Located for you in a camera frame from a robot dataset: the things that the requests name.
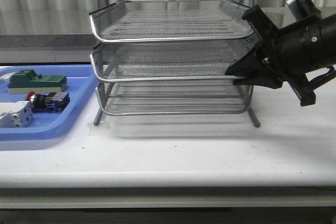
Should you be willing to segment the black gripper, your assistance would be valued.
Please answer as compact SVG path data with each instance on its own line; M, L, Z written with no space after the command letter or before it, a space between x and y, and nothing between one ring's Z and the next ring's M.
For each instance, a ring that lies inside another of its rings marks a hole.
M314 56L322 48L322 19L312 15L279 29L259 6L247 10L243 19L250 23L260 41L227 68L226 76L243 77L235 79L233 85L279 89L287 82L301 106L315 104L313 83L306 74L322 66Z

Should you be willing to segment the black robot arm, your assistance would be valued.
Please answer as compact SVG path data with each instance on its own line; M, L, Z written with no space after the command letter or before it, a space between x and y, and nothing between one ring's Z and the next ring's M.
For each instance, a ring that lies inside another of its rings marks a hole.
M279 29L258 5L244 12L259 42L236 63L227 76L234 85L279 89L287 82L301 106L314 105L315 89L335 78L335 15L310 15Z

